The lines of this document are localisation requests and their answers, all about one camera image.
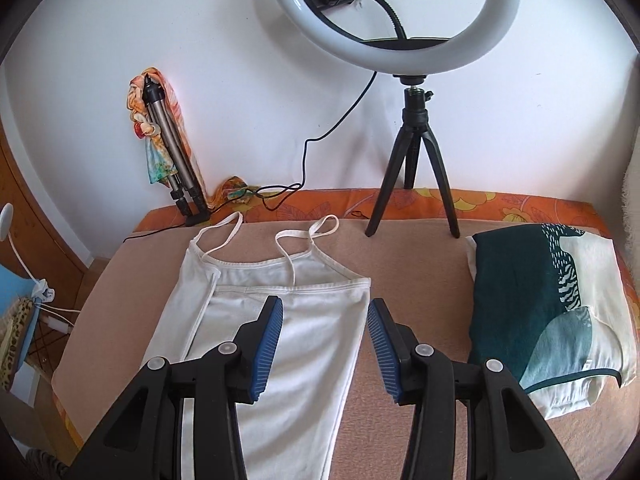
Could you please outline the white camisole top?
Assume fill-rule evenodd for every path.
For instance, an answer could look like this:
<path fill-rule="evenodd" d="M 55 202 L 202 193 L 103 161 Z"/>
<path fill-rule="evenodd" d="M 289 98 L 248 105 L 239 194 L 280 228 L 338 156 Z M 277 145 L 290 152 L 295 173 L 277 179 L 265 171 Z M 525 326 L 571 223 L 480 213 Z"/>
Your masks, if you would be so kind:
<path fill-rule="evenodd" d="M 200 229 L 146 347 L 145 361 L 199 359 L 257 320 L 269 297 L 278 300 L 277 336 L 262 341 L 268 376 L 254 382 L 256 401 L 236 409 L 248 478 L 329 478 L 371 288 L 318 246 L 339 227 L 328 214 L 281 230 L 267 240 L 279 257 L 257 262 L 216 258 L 201 244 L 209 229 Z"/>

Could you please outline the folded green white garment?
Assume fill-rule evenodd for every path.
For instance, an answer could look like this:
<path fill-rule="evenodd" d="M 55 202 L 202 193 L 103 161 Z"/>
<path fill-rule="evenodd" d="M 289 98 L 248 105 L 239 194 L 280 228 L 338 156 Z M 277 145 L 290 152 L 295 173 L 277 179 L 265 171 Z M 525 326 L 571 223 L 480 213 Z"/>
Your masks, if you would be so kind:
<path fill-rule="evenodd" d="M 546 419 L 637 377 L 638 348 L 612 240 L 565 224 L 468 237 L 473 364 L 500 361 Z"/>

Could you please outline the leopard print cloth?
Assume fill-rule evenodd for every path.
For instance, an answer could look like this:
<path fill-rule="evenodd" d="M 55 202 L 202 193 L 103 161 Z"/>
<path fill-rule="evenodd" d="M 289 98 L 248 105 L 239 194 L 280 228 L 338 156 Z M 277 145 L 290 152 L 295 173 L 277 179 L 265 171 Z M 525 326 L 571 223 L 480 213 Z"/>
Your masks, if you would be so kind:
<path fill-rule="evenodd" d="M 32 298 L 18 297 L 1 315 L 0 380 L 4 391 L 11 390 L 15 374 L 21 366 L 21 352 L 34 311 Z"/>

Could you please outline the white clip desk lamp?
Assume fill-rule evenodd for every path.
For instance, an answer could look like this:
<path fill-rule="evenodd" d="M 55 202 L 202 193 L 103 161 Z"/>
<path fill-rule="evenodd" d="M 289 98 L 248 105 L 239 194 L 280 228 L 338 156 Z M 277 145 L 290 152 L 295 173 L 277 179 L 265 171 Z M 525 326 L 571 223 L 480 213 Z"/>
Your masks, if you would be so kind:
<path fill-rule="evenodd" d="M 56 322 L 49 321 L 48 326 L 60 333 L 70 334 L 75 324 L 69 318 L 66 318 L 65 313 L 79 313 L 79 310 L 55 307 L 55 305 L 52 304 L 52 301 L 55 300 L 55 290 L 49 286 L 45 278 L 35 278 L 35 275 L 29 270 L 29 267 L 15 246 L 11 234 L 13 216 L 13 205 L 11 203 L 4 204 L 1 209 L 1 240 L 2 242 L 7 240 L 10 243 L 15 258 L 17 258 L 18 263 L 26 272 L 28 278 L 34 283 L 32 298 L 36 300 L 37 309 L 47 313 L 50 318 L 56 318 Z"/>

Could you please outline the pink bed blanket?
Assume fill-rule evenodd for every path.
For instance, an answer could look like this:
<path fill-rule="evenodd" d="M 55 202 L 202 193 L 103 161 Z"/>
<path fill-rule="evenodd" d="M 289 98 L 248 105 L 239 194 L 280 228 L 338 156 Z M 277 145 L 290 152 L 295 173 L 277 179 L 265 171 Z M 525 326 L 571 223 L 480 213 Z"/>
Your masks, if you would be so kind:
<path fill-rule="evenodd" d="M 470 351 L 473 283 L 465 242 L 442 220 L 385 221 L 373 236 L 361 220 L 345 220 L 320 248 L 370 278 L 393 318 L 450 359 Z M 198 237 L 220 260 L 277 257 L 277 222 L 211 231 L 173 229 L 127 240 L 94 286 L 67 341 L 52 389 L 77 433 L 86 438 L 137 373 L 174 288 L 186 248 Z M 396 479 L 412 419 L 385 392 L 370 342 L 358 356 L 333 454 L 335 479 Z M 639 388 L 609 379 L 592 408 L 553 419 L 551 428 L 578 476 L 604 479 L 618 465 L 639 427 Z"/>

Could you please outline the light blue chair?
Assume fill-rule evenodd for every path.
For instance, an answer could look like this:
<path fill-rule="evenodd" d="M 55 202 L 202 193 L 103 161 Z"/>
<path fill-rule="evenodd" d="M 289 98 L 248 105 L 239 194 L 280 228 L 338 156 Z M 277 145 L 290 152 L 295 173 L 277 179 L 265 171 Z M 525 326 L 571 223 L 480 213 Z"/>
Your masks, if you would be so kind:
<path fill-rule="evenodd" d="M 1 267 L 1 387 L 9 391 L 37 324 L 35 284 Z"/>

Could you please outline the wooden door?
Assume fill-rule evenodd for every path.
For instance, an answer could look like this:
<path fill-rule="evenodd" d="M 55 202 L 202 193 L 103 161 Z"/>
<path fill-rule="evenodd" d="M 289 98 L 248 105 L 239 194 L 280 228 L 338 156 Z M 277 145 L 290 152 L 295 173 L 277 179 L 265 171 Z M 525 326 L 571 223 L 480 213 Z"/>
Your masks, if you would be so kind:
<path fill-rule="evenodd" d="M 1 206 L 14 208 L 10 234 L 15 248 L 35 278 L 55 290 L 57 307 L 79 309 L 79 293 L 88 268 L 73 253 L 37 204 L 1 129 Z"/>

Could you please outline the folded silver tripod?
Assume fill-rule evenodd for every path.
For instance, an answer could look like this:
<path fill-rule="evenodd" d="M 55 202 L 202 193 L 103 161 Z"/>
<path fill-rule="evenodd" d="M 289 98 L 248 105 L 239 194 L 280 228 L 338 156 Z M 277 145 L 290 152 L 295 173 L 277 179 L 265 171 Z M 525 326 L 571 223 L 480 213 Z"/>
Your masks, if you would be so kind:
<path fill-rule="evenodd" d="M 142 100 L 152 124 L 160 128 L 160 137 L 168 151 L 176 173 L 168 177 L 170 195 L 180 214 L 186 219 L 186 226 L 196 226 L 210 217 L 203 191 L 196 180 L 174 120 L 165 103 L 166 93 L 162 85 L 146 74 L 143 79 Z"/>

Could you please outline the colourful orange scarf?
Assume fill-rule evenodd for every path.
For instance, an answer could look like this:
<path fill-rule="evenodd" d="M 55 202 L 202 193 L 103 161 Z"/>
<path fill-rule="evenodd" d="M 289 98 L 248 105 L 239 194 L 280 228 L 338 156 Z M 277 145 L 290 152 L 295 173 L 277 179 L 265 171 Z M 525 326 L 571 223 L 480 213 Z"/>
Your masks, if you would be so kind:
<path fill-rule="evenodd" d="M 130 111 L 129 117 L 134 123 L 134 133 L 138 138 L 145 140 L 146 168 L 148 168 L 150 182 L 163 183 L 163 185 L 166 185 L 170 191 L 168 177 L 175 174 L 176 170 L 168 156 L 168 151 L 164 147 L 162 138 L 160 137 L 160 128 L 152 124 L 150 115 L 142 100 L 143 79 L 146 74 L 149 74 L 159 82 L 165 90 L 166 106 L 171 118 L 177 126 L 183 151 L 186 153 L 186 157 L 194 170 L 196 180 L 198 180 L 198 183 L 200 184 L 206 201 L 202 175 L 198 169 L 198 163 L 196 162 L 195 156 L 192 153 L 188 137 L 186 136 L 186 130 L 184 130 L 181 108 L 174 89 L 164 78 L 163 74 L 155 67 L 149 67 L 140 75 L 135 76 L 134 79 L 130 81 L 127 94 L 127 108 Z"/>

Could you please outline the black mini tripod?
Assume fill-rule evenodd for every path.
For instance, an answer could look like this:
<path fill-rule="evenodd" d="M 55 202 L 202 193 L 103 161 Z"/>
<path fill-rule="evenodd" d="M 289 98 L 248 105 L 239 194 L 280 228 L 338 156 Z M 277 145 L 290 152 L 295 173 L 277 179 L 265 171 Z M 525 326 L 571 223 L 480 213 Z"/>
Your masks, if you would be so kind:
<path fill-rule="evenodd" d="M 420 149 L 426 149 L 433 174 L 437 183 L 442 206 L 444 206 L 450 234 L 454 238 L 460 237 L 460 228 L 454 199 L 446 173 L 442 153 L 428 119 L 426 103 L 433 96 L 433 92 L 425 91 L 422 84 L 425 75 L 398 76 L 404 90 L 404 108 L 402 109 L 402 124 L 396 136 L 390 160 L 388 161 L 384 178 L 378 191 L 367 229 L 364 234 L 372 237 L 378 230 L 383 214 L 386 211 L 390 196 L 393 194 L 401 168 L 405 168 L 404 189 L 412 190 L 416 184 Z"/>

